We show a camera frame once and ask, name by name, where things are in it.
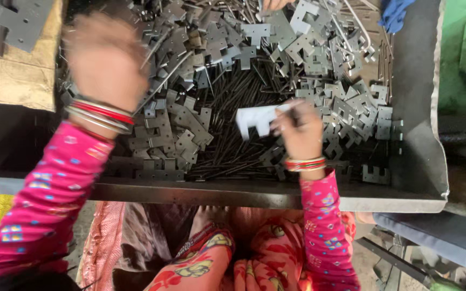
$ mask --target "bare foot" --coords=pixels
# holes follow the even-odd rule
[[[191,225],[190,237],[201,231],[208,223],[227,223],[229,207],[199,206]]]

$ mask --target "person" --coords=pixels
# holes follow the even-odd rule
[[[133,112],[148,87],[134,31],[102,14],[80,16],[67,39],[68,61],[84,96]],[[271,124],[293,161],[322,153],[321,119],[311,105],[290,103],[297,124],[277,112]],[[117,132],[70,115],[0,223],[0,290],[81,290],[66,274],[73,224],[103,171]],[[300,172],[304,225],[274,217],[251,242],[252,255],[236,261],[226,211],[201,206],[188,242],[146,288],[156,290],[357,290],[351,255],[353,228],[345,227],[331,169]]]

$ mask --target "pink patterned sleeve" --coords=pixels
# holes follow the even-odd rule
[[[300,181],[307,268],[312,271],[314,290],[359,290],[353,248],[341,222],[335,172],[327,169],[326,174],[321,180]]]
[[[113,146],[62,122],[0,222],[0,275],[67,269],[73,224]]]

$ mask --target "concrete floor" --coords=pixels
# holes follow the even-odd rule
[[[89,233],[91,222],[93,221],[94,211],[95,203],[93,201],[87,202],[80,211],[80,215],[73,229],[74,240],[71,244],[73,251],[66,257],[70,267],[77,266],[80,263],[84,242]],[[382,243],[381,239],[374,235],[368,234],[366,237],[375,243]],[[359,276],[362,290],[379,290],[375,283],[377,281],[377,275],[373,272],[373,266],[375,266],[379,260],[379,256],[362,247],[357,242],[354,243],[354,255],[352,262],[354,269]],[[77,268],[69,271],[68,274],[75,279],[77,276]],[[421,291],[424,290],[424,288],[418,281],[403,273],[400,281],[400,290]]]

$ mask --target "hand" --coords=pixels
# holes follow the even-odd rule
[[[280,10],[282,9],[287,3],[292,3],[294,0],[263,0],[263,10]]]
[[[82,95],[125,111],[136,109],[148,83],[140,71],[145,54],[132,27],[101,13],[77,16],[66,44]]]
[[[271,123],[275,135],[281,134],[285,149],[291,159],[311,160],[322,156],[323,122],[314,111],[314,106],[301,100],[290,102],[291,110],[281,112],[276,109],[277,118]],[[297,126],[289,116],[293,111],[297,118]],[[325,177],[323,169],[300,172],[301,178],[319,180]]]

